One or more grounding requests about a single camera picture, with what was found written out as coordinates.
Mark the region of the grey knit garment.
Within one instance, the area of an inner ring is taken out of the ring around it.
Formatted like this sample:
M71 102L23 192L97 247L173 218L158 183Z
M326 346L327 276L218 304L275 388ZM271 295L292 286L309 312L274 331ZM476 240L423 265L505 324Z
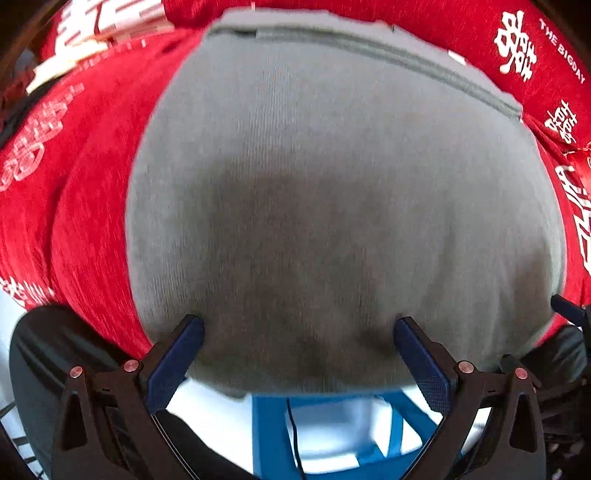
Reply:
M414 317L481 368L549 329L559 204L521 105L402 30L233 9L159 99L126 202L153 341L204 319L190 374L232 395L381 390Z

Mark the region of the blue plastic stool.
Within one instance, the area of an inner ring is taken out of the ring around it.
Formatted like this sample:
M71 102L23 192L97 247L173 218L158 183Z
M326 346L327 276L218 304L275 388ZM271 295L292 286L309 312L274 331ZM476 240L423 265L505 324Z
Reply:
M260 479L401 479L443 416L417 388L370 396L252 398Z

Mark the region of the red satin embroidered cushion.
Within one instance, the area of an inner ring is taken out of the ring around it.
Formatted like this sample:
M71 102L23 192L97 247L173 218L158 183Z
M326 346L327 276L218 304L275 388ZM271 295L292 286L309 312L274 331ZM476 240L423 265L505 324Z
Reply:
M581 182L590 187L591 182L591 144L565 153L568 164L573 166Z

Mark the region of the large red pillow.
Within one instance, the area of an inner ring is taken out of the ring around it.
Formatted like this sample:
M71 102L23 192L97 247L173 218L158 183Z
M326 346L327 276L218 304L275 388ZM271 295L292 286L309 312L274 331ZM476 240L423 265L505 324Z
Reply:
M320 10L382 22L464 57L568 151L590 147L590 70L531 1L167 1L167 19L200 29L230 9Z

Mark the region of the red bed blanket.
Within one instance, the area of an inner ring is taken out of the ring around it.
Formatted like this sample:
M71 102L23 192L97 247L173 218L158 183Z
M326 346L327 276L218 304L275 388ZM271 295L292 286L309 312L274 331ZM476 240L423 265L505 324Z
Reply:
M90 58L49 90L2 151L2 287L29 307L70 307L136 357L155 341L132 297L125 226L130 176L159 99L208 30L136 39ZM523 109L522 120L551 179L565 234L565 283L553 295L586 305L585 225L574 200L580 184Z

